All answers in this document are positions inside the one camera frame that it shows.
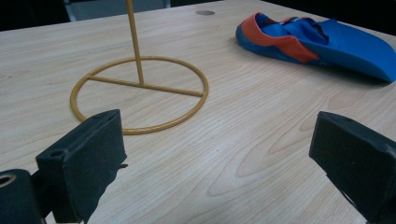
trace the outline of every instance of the vertical pole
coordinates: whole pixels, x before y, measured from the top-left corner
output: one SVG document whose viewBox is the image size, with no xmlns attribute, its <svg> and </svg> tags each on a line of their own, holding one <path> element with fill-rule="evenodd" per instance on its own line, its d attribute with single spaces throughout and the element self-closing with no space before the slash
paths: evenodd
<svg viewBox="0 0 396 224">
<path fill-rule="evenodd" d="M 142 60 L 140 59 L 139 44 L 137 43 L 137 31 L 134 24 L 134 6 L 133 0 L 125 0 L 128 8 L 129 25 L 131 27 L 132 42 L 134 43 L 134 57 L 136 60 L 137 74 L 139 75 L 139 85 L 144 86 L 145 80 L 143 79 Z"/>
</svg>

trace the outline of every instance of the blue shoe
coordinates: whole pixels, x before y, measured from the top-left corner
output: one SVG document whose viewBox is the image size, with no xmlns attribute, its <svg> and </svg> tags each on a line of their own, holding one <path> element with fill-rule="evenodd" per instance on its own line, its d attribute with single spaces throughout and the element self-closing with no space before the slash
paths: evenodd
<svg viewBox="0 0 396 224">
<path fill-rule="evenodd" d="M 336 20 L 273 21 L 262 13 L 236 29 L 244 49 L 291 63 L 341 66 L 388 82 L 396 80 L 396 53 L 384 40 Z"/>
</svg>

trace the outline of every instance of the dark background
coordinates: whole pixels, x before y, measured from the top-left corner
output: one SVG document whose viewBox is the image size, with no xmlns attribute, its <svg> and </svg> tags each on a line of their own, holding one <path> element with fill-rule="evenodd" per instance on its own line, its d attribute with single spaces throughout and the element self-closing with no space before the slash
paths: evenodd
<svg viewBox="0 0 396 224">
<path fill-rule="evenodd" d="M 171 7 L 212 1 L 214 0 L 171 0 Z M 396 0 L 266 0 L 266 2 L 396 35 Z M 69 22 L 64 0 L 0 1 L 0 31 L 62 22 Z"/>
<path fill-rule="evenodd" d="M 396 35 L 395 0 L 265 0 L 265 2 Z"/>
</svg>

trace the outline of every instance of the gold metal rod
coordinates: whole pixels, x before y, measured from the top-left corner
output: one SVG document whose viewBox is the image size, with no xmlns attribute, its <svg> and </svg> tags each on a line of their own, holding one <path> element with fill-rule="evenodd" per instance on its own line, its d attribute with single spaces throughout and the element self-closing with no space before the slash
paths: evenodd
<svg viewBox="0 0 396 224">
<path fill-rule="evenodd" d="M 197 67 L 195 67 L 194 65 L 192 65 L 190 63 L 186 63 L 186 62 L 178 60 L 178 59 L 172 59 L 172 58 L 167 58 L 167 57 L 162 57 L 162 56 L 144 56 L 144 57 L 141 57 L 141 60 L 142 61 L 149 60 L 149 61 L 163 61 L 163 62 L 169 62 L 169 63 L 178 63 L 182 66 L 190 68 L 190 70 L 192 72 L 194 72 L 201 79 L 201 81 L 204 85 L 204 91 L 202 92 L 201 100 L 198 102 L 198 104 L 192 110 L 190 110 L 185 115 L 179 117 L 178 119 L 173 119 L 173 120 L 165 122 L 163 124 L 158 124 L 158 125 L 145 127 L 145 128 L 135 128 L 135 129 L 125 129 L 124 128 L 124 129 L 122 129 L 123 134 L 155 133 L 155 132 L 159 132 L 159 131 L 168 129 L 170 127 L 174 127 L 174 126 L 178 125 L 179 123 L 184 122 L 186 119 L 189 119 L 203 106 L 203 104 L 207 98 L 207 95 L 209 94 L 209 84 L 207 82 L 207 79 L 206 79 L 204 73 L 202 73 L 201 70 L 199 70 Z M 86 76 L 84 76 L 82 79 L 79 80 L 79 82 L 73 88 L 72 93 L 70 95 L 70 107 L 71 107 L 73 113 L 76 115 L 76 117 L 80 121 L 84 121 L 85 119 L 87 119 L 83 114 L 81 114 L 81 112 L 78 109 L 78 104 L 77 104 L 78 92 L 82 88 L 84 83 L 89 81 L 90 79 L 92 79 L 92 77 L 94 77 L 98 73 L 106 70 L 107 68 L 110 68 L 110 67 L 122 64 L 122 63 L 132 63 L 132 62 L 135 62 L 135 58 L 126 58 L 126 59 L 117 60 L 112 63 L 104 64 L 102 66 L 95 68 L 89 74 L 87 74 Z"/>
<path fill-rule="evenodd" d="M 188 90 L 182 90 L 182 89 L 177 89 L 177 88 L 163 87 L 163 86 L 156 86 L 156 85 L 149 85 L 149 84 L 145 84 L 144 86 L 141 86 L 137 82 L 125 81 L 125 80 L 109 78 L 109 77 L 94 77 L 94 76 L 92 76 L 92 77 L 86 77 L 86 78 L 90 79 L 90 80 L 95 80 L 95 81 L 114 83 L 114 84 L 149 89 L 149 90 L 154 90 L 154 91 L 167 91 L 167 92 L 178 93 L 178 94 L 189 95 L 189 96 L 197 96 L 197 97 L 202 97 L 204 95 L 204 93 L 200 92 L 200 91 L 188 91 Z"/>
<path fill-rule="evenodd" d="M 140 59 L 139 43 L 137 42 L 137 31 L 134 23 L 134 4 L 133 0 L 125 0 L 128 8 L 129 26 L 131 28 L 132 42 L 134 43 L 134 57 L 136 58 L 137 74 L 139 75 L 139 85 L 145 85 L 143 78 L 142 61 Z"/>
</svg>

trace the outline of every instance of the wooden table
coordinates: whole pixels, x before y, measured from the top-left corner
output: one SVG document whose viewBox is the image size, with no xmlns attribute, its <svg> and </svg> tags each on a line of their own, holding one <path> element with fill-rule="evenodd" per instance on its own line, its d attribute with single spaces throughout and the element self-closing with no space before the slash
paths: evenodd
<svg viewBox="0 0 396 224">
<path fill-rule="evenodd" d="M 276 20 L 322 20 L 256 0 L 135 14 L 141 54 L 199 67 L 209 96 L 174 128 L 124 137 L 129 166 L 107 188 L 91 223 L 365 223 L 308 149 L 321 110 L 396 139 L 395 84 L 242 49 L 235 28 L 257 11 Z M 368 32 L 396 48 L 395 36 Z M 133 56 L 126 15 L 0 33 L 0 170 L 36 171 L 35 156 L 79 125 L 68 103 L 79 79 Z M 147 83 L 202 88 L 184 67 L 143 62 L 143 69 Z M 137 80 L 133 64 L 101 76 Z M 176 118 L 197 100 L 94 81 L 78 96 L 87 116 L 120 108 L 128 128 Z"/>
</svg>

